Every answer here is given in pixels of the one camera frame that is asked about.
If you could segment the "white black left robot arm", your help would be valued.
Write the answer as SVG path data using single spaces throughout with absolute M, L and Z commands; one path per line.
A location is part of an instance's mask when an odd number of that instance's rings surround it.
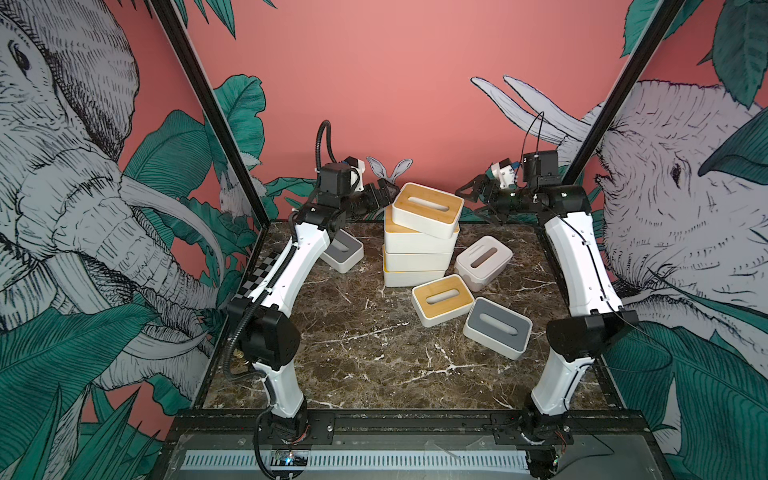
M 291 237 L 271 270 L 260 283 L 241 288 L 228 306 L 223 375 L 232 382 L 264 383 L 268 406 L 256 425 L 265 421 L 285 444 L 301 442 L 310 430 L 294 364 L 301 333 L 290 320 L 298 294 L 349 219 L 382 210 L 399 194 L 386 179 L 362 181 L 351 159 L 319 167 L 312 193 L 288 218 Z

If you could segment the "white box bamboo lid corner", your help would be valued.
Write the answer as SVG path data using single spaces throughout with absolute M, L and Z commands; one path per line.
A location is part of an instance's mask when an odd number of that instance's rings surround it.
M 384 213 L 384 246 L 388 253 L 447 252 L 454 248 L 459 232 L 460 226 L 456 225 L 451 237 L 437 238 L 395 223 L 392 207 L 387 207 Z

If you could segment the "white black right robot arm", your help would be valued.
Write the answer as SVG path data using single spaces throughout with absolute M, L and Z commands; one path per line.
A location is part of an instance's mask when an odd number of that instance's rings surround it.
M 546 326 L 550 352 L 518 420 L 532 445 L 563 439 L 577 386 L 594 361 L 637 325 L 611 286 L 593 230 L 585 190 L 563 184 L 555 151 L 527 153 L 518 165 L 505 159 L 459 187 L 456 196 L 481 202 L 476 215 L 501 225 L 516 213 L 536 216 L 564 282 L 569 317 Z

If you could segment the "white box grey lid back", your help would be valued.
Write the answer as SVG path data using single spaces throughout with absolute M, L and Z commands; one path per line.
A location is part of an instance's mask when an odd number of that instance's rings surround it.
M 335 271 L 346 274 L 364 258 L 363 243 L 346 230 L 339 230 L 321 259 Z

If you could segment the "narrow white box bamboo lid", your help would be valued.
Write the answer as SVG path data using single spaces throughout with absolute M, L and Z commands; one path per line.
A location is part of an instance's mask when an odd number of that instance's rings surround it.
M 454 194 L 408 182 L 392 204 L 394 223 L 439 239 L 449 239 L 464 207 Z

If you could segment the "large white box bamboo lid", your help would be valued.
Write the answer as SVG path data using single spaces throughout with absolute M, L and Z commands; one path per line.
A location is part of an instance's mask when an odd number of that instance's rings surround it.
M 390 272 L 445 271 L 453 256 L 452 251 L 439 253 L 391 253 L 382 248 L 385 268 Z

